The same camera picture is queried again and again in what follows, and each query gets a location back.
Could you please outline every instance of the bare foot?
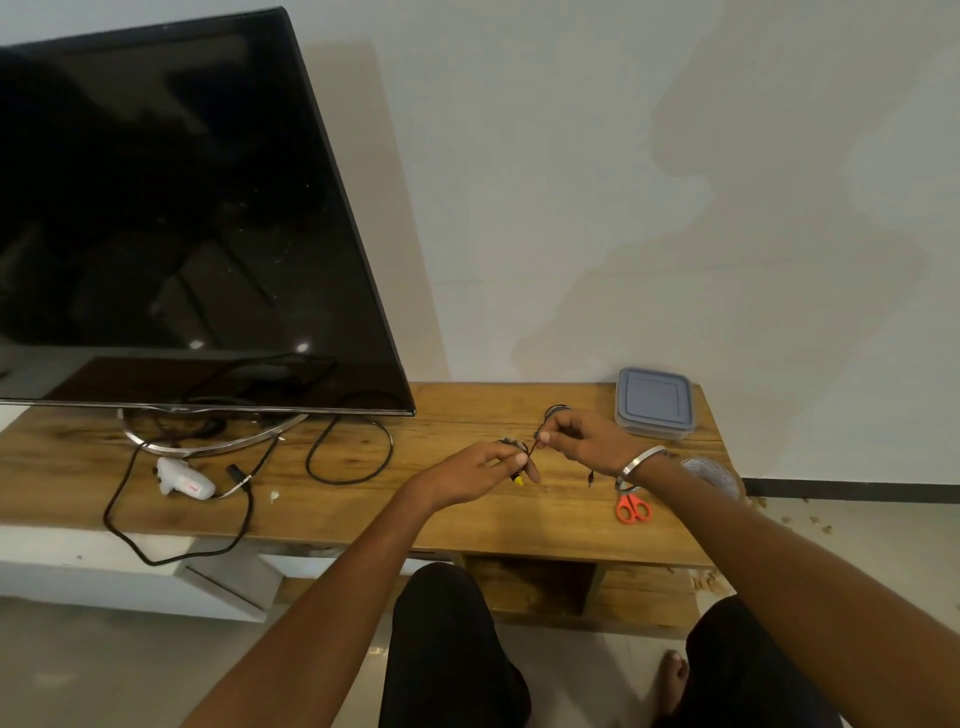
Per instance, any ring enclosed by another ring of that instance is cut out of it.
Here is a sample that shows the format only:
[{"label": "bare foot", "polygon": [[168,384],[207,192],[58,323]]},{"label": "bare foot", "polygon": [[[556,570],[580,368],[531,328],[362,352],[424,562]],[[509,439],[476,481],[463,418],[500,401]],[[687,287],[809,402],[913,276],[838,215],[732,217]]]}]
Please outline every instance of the bare foot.
[{"label": "bare foot", "polygon": [[679,652],[670,650],[660,661],[657,673],[657,717],[671,716],[684,696],[690,665]]}]

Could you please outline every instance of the person's right arm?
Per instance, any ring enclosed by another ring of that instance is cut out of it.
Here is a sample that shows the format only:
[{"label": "person's right arm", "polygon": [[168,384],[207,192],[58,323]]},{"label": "person's right arm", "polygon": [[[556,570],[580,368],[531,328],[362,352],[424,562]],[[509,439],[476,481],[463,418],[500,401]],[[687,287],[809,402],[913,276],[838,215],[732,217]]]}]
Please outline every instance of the person's right arm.
[{"label": "person's right arm", "polygon": [[[611,476],[647,448],[582,410],[554,415],[537,445]],[[648,458],[628,479],[677,515],[780,649],[852,725],[960,726],[956,633],[678,460]]]}]

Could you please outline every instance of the black tv screen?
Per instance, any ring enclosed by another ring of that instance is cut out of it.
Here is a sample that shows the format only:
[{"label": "black tv screen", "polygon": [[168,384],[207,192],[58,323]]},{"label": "black tv screen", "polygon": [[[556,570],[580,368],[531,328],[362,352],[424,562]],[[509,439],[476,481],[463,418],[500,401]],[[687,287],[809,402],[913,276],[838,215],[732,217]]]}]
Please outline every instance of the black tv screen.
[{"label": "black tv screen", "polygon": [[413,413],[283,9],[0,49],[0,400]]}]

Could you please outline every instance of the wooden tv stand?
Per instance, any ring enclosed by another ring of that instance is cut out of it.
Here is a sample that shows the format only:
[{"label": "wooden tv stand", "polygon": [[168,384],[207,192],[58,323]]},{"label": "wooden tv stand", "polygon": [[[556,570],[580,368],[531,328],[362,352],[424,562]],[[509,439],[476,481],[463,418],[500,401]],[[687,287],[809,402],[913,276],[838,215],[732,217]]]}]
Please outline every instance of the wooden tv stand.
[{"label": "wooden tv stand", "polygon": [[[304,456],[327,418],[285,433],[285,442],[254,481],[250,538],[265,545],[348,544],[407,478],[476,440],[511,436],[530,443],[551,404],[613,412],[612,384],[434,383],[414,384],[413,391],[417,417],[382,419],[396,441],[393,462],[361,485],[326,486],[305,474]],[[697,387],[694,394],[697,430],[668,447],[680,456],[704,455],[732,468],[703,391]],[[224,484],[227,464],[248,469],[264,447],[197,459],[193,465]],[[318,451],[314,469],[330,477],[358,476],[379,464],[384,452],[381,432],[343,422]],[[102,528],[104,506],[130,454],[113,410],[29,409],[0,433],[0,522]],[[534,459],[540,484],[505,483],[473,503],[436,514],[414,549],[447,554],[468,569],[500,618],[684,634],[698,616],[685,569],[711,566],[686,528],[649,495],[653,519],[623,525],[613,514],[616,497],[609,478],[597,476],[589,488],[587,470],[559,454],[539,450]],[[114,509],[120,529],[188,536],[236,532],[244,498],[163,497],[151,473],[154,460],[143,453],[137,461]]]}]

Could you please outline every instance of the forearm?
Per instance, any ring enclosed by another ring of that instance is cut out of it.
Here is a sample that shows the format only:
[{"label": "forearm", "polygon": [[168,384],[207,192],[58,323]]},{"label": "forearm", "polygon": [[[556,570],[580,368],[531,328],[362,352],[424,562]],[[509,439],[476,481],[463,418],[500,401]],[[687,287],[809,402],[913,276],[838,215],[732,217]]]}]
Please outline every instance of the forearm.
[{"label": "forearm", "polygon": [[675,460],[651,458],[631,480],[680,518],[780,648],[853,724],[960,719],[956,634]]},{"label": "forearm", "polygon": [[328,726],[363,663],[430,506],[400,489],[200,703],[184,728]]}]

